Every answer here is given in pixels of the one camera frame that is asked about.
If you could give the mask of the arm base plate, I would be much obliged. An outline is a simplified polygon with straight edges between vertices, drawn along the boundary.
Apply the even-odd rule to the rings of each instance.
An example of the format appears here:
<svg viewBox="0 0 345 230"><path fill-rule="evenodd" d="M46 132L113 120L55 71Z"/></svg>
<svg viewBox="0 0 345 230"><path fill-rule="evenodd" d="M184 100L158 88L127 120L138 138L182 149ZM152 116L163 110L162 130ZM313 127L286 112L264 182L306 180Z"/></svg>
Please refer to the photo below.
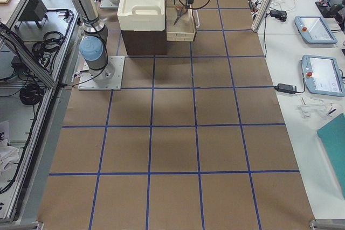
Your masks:
<svg viewBox="0 0 345 230"><path fill-rule="evenodd" d="M87 72L81 74L78 90L120 90L124 66L125 56L109 56L107 67L98 75L99 71L89 70L84 62L83 70Z"/></svg>

